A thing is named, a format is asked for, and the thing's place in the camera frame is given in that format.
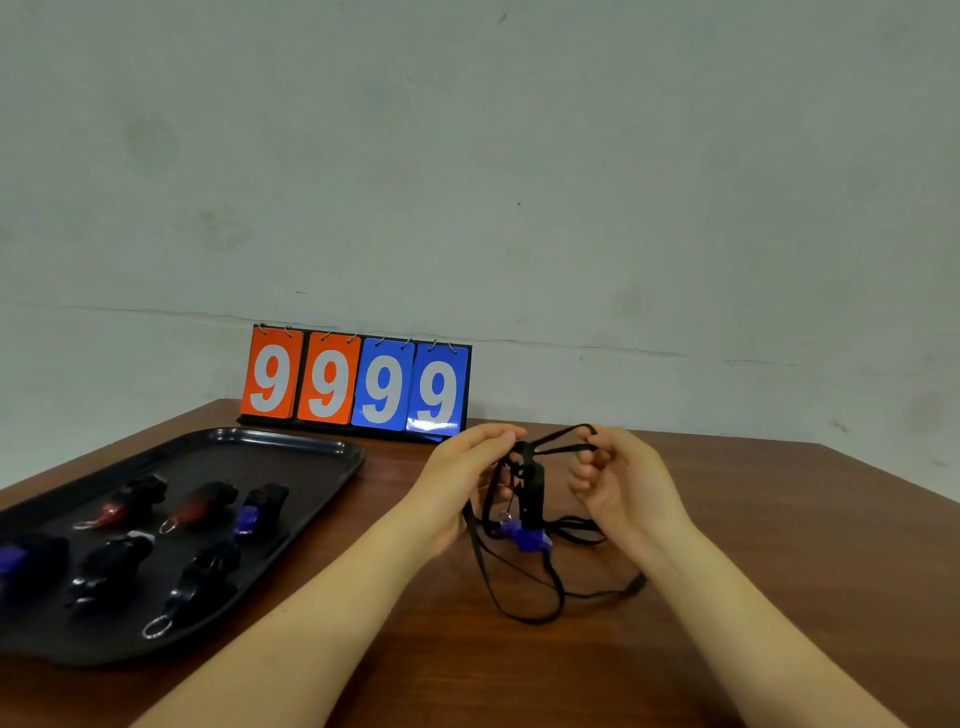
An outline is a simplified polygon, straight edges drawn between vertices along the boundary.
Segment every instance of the lanyard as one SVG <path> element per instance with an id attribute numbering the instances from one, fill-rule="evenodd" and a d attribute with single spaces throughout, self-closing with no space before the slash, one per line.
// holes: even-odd
<path id="1" fill-rule="evenodd" d="M 469 503 L 469 501 L 463 509 L 464 521 L 467 523 L 467 531 L 470 536 L 470 543 L 473 546 L 473 553 L 477 559 L 477 566 L 480 567 L 480 574 L 483 576 L 484 583 L 487 585 L 487 591 L 490 593 L 490 598 L 492 599 L 494 606 L 496 606 L 496 608 L 504 616 L 514 619 L 522 624 L 548 624 L 552 622 L 563 612 L 567 597 L 574 599 L 594 599 L 601 596 L 633 596 L 643 589 L 647 583 L 647 577 L 643 573 L 639 573 L 625 589 L 607 589 L 601 592 L 591 592 L 589 594 L 568 592 L 564 588 L 563 580 L 560 578 L 560 575 L 557 574 L 557 570 L 553 567 L 550 557 L 553 546 L 553 542 L 550 540 L 551 536 L 559 536 L 562 539 L 579 546 L 597 546 L 607 540 L 601 532 L 600 527 L 591 519 L 581 518 L 580 516 L 562 516 L 555 521 L 547 521 L 543 518 L 543 465 L 537 462 L 535 458 L 540 457 L 541 455 L 551 455 L 558 452 L 596 450 L 596 447 L 587 443 L 578 443 L 575 445 L 566 445 L 559 448 L 544 450 L 537 450 L 537 448 L 545 443 L 563 437 L 568 432 L 575 430 L 577 427 L 587 427 L 591 432 L 593 432 L 593 434 L 596 434 L 596 430 L 593 429 L 592 425 L 574 425 L 572 427 L 565 427 L 564 429 L 556 432 L 551 432 L 550 434 L 544 435 L 538 440 L 533 440 L 530 442 L 521 440 L 514 443 L 511 453 L 518 454 L 521 462 L 515 462 L 509 455 L 497 462 L 496 466 L 493 468 L 493 475 L 491 477 L 490 485 L 487 488 L 487 493 L 484 496 L 483 511 L 480 518 L 477 519 L 476 515 L 473 513 L 473 506 Z M 500 476 L 505 468 L 510 474 L 509 488 L 512 495 L 510 503 L 507 505 L 508 520 L 504 522 L 497 522 L 491 519 L 490 512 L 491 508 L 493 507 L 494 491 L 500 485 Z M 519 501 L 519 523 L 509 520 L 510 506 L 514 501 L 514 497 L 516 497 L 516 499 Z M 549 581 L 541 579 L 527 570 L 521 569 L 516 564 L 513 564 L 500 554 L 493 551 L 480 538 L 481 530 L 483 531 L 484 535 L 490 539 L 503 540 L 512 538 L 521 550 L 538 550 L 543 563 L 543 571 L 546 573 Z M 583 535 L 577 535 L 574 533 L 574 531 L 595 533 L 599 534 L 599 537 L 586 538 Z M 484 559 L 485 552 L 489 553 L 490 556 L 498 561 L 503 562 L 511 569 L 519 571 L 524 576 L 554 590 L 554 592 L 557 593 L 557 606 L 554 608 L 554 610 L 549 614 L 543 615 L 542 617 L 523 617 L 507 612 L 500 605 L 500 602 L 497 601 L 496 595 L 493 593 L 493 586 L 490 583 L 490 577 L 487 574 L 487 565 Z"/>

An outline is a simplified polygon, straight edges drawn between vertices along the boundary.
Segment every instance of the brown table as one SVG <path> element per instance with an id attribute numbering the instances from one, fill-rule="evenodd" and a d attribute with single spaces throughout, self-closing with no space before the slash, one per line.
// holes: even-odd
<path id="1" fill-rule="evenodd" d="M 183 432 L 231 425 L 237 407 L 214 401 L 13 485 L 0 491 L 0 508 Z M 817 445 L 642 435 L 662 453 L 694 521 L 841 667 L 911 726 L 960 724 L 960 505 Z M 187 649 L 120 667 L 2 659 L 0 726 L 128 725 L 336 558 L 403 496 L 431 450 L 360 442 L 368 459 L 356 480 L 220 627 Z M 551 514 L 577 512 L 564 489 L 548 490 Z M 567 587 L 583 591 L 633 574 L 612 546 L 559 545 L 555 563 Z M 549 605 L 542 587 L 490 569 L 505 604 Z M 407 589 L 330 724 L 500 721 L 739 724 L 655 589 L 574 602 L 551 625 L 523 626 L 495 611 L 464 539 Z"/>

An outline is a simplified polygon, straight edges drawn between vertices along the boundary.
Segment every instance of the black lanyard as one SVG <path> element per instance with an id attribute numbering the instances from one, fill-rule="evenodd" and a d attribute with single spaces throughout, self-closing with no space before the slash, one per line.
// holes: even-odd
<path id="1" fill-rule="evenodd" d="M 602 544 L 607 540 L 601 532 L 600 527 L 591 519 L 581 518 L 580 516 L 562 516 L 555 521 L 545 521 L 543 518 L 543 465 L 536 462 L 534 458 L 540 457 L 541 455 L 554 454 L 557 452 L 595 450 L 596 447 L 587 443 L 578 443 L 575 445 L 567 445 L 560 448 L 546 450 L 537 450 L 537 448 L 544 443 L 548 443 L 552 440 L 563 437 L 568 432 L 575 430 L 577 427 L 587 427 L 591 432 L 593 432 L 593 434 L 596 434 L 596 430 L 593 429 L 592 425 L 574 425 L 573 427 L 565 427 L 557 432 L 552 432 L 549 435 L 539 438 L 538 440 L 533 440 L 531 442 L 525 442 L 521 440 L 514 443 L 511 453 L 515 452 L 519 454 L 522 462 L 514 462 L 509 455 L 497 462 L 496 466 L 493 468 L 493 475 L 491 477 L 490 485 L 487 488 L 487 493 L 484 496 L 483 512 L 480 519 L 478 520 L 474 515 L 473 506 L 470 505 L 469 501 L 463 509 L 464 521 L 467 522 L 467 531 L 470 535 L 470 542 L 473 545 L 473 553 L 476 555 L 477 566 L 480 567 L 480 574 L 483 576 L 484 583 L 487 585 L 487 591 L 490 592 L 490 598 L 493 600 L 493 604 L 503 615 L 509 617 L 510 619 L 515 619 L 523 624 L 548 624 L 549 622 L 553 621 L 563 612 L 564 605 L 566 604 L 566 598 L 568 596 L 574 599 L 594 599 L 601 596 L 614 595 L 633 596 L 643 589 L 647 583 L 647 577 L 643 573 L 639 573 L 625 589 L 607 589 L 601 592 L 591 592 L 589 594 L 568 592 L 564 588 L 564 582 L 561 580 L 560 575 L 557 574 L 557 570 L 553 568 L 553 564 L 550 560 L 550 549 L 548 547 L 540 550 L 541 558 L 543 560 L 543 570 L 550 579 L 549 581 L 546 581 L 527 570 L 521 569 L 516 564 L 507 561 L 505 558 L 500 556 L 500 554 L 491 550 L 490 547 L 487 546 L 480 538 L 480 529 L 483 529 L 484 534 L 491 539 L 502 540 L 508 538 L 501 532 L 500 523 L 492 521 L 490 518 L 490 512 L 493 507 L 493 497 L 495 495 L 494 491 L 500 487 L 500 475 L 503 473 L 503 469 L 506 468 L 510 473 L 510 490 L 513 496 L 516 496 L 519 501 L 520 523 L 523 528 L 535 532 L 542 530 L 543 535 L 546 537 L 560 536 L 562 539 L 580 546 L 597 546 L 598 544 Z M 600 535 L 599 538 L 584 538 L 583 536 L 576 535 L 573 533 L 573 531 L 588 531 Z M 500 602 L 497 601 L 496 595 L 493 593 L 493 586 L 490 583 L 490 577 L 487 574 L 487 565 L 484 561 L 484 551 L 489 553 L 490 556 L 498 561 L 503 562 L 511 569 L 519 571 L 524 576 L 533 579 L 539 584 L 553 589 L 557 593 L 556 608 L 549 614 L 542 617 L 521 617 L 519 615 L 513 615 L 510 612 L 507 612 L 502 606 L 500 606 Z"/>

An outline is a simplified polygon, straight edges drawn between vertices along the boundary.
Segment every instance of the white number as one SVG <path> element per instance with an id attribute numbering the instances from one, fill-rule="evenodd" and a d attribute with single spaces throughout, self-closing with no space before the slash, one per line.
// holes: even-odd
<path id="1" fill-rule="evenodd" d="M 333 364 L 336 372 L 333 375 L 333 381 L 327 381 L 326 365 Z M 317 357 L 313 363 L 313 386 L 322 395 L 333 394 L 329 404 L 324 404 L 323 400 L 310 400 L 310 411 L 314 417 L 330 417 L 335 415 L 340 407 L 343 406 L 347 398 L 347 387 L 349 385 L 349 366 L 347 358 L 342 352 L 335 349 L 328 349 Z"/>
<path id="2" fill-rule="evenodd" d="M 267 374 L 267 364 L 271 359 L 276 359 L 276 374 L 270 376 Z M 261 389 L 274 388 L 269 397 L 257 393 L 250 396 L 250 404 L 258 412 L 270 412 L 275 409 L 283 400 L 283 395 L 287 393 L 287 385 L 290 382 L 290 354 L 283 347 L 277 344 L 268 344 L 256 356 L 253 362 L 253 379 L 256 385 Z"/>
<path id="3" fill-rule="evenodd" d="M 387 386 L 380 386 L 380 371 L 386 369 L 390 373 L 387 379 Z M 375 404 L 363 405 L 363 416 L 368 422 L 375 425 L 383 425 L 389 422 L 396 414 L 396 409 L 400 405 L 400 392 L 403 391 L 403 372 L 400 370 L 400 362 L 392 356 L 380 354 L 370 363 L 367 370 L 367 392 L 375 400 L 386 401 L 383 403 L 383 409 L 377 409 Z"/>
<path id="4" fill-rule="evenodd" d="M 433 377 L 442 375 L 444 386 L 440 392 L 433 391 Z M 450 415 L 453 414 L 453 407 L 457 403 L 457 374 L 453 367 L 445 361 L 431 361 L 423 368 L 423 374 L 420 377 L 420 398 L 428 407 L 440 406 L 440 412 L 436 417 L 430 414 L 430 410 L 422 409 L 417 413 L 420 420 L 436 423 L 437 425 L 446 425 L 450 422 Z"/>

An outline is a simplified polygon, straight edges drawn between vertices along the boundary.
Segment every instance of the forearm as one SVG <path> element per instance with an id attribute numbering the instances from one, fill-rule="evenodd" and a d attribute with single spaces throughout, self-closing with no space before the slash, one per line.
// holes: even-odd
<path id="1" fill-rule="evenodd" d="M 427 559 L 398 506 L 136 723 L 322 725 L 396 600 Z"/>
<path id="2" fill-rule="evenodd" d="M 750 726 L 902 726 L 692 525 L 653 561 L 651 579 Z"/>

